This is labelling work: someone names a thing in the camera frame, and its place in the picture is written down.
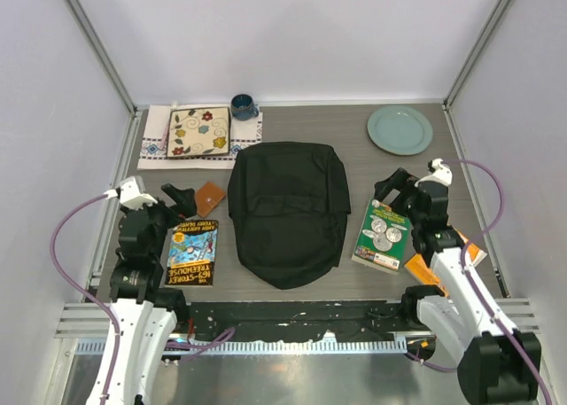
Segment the colourful treehouse paperback book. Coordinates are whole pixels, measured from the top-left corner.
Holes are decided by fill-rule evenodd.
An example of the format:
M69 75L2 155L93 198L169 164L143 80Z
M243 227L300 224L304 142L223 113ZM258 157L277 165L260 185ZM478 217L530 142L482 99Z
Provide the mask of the colourful treehouse paperback book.
M177 225L167 256L165 285L212 286L219 223L188 220Z

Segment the black student backpack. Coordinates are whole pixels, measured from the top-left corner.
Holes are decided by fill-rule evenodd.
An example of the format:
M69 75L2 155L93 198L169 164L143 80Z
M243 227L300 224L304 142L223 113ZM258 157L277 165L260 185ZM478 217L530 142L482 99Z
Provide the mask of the black student backpack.
M351 202L346 170L328 144L271 142L238 153L228 185L237 257L279 290L338 266Z

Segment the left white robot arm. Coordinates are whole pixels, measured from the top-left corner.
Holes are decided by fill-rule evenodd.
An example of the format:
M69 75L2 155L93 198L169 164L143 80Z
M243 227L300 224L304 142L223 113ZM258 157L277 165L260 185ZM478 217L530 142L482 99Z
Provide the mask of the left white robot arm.
M147 404L151 386L171 333L189 321L182 291L161 287L161 255L169 231L197 212L195 192L162 186L173 201L168 206L132 176L106 191L117 199L118 258L110 278L110 303L101 308L110 318L105 349L89 404Z

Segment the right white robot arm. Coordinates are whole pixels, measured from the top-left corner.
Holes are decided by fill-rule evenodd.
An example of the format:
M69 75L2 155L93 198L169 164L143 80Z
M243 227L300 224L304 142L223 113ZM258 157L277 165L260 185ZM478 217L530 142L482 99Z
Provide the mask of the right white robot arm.
M498 306L468 255L468 242L448 221L452 172L442 160L431 161L423 178L403 168L375 185L395 214L409 219L413 246L440 286L409 287L400 319L418 330L426 326L456 363L462 394L470 404L533 401L543 392L541 344L523 332Z

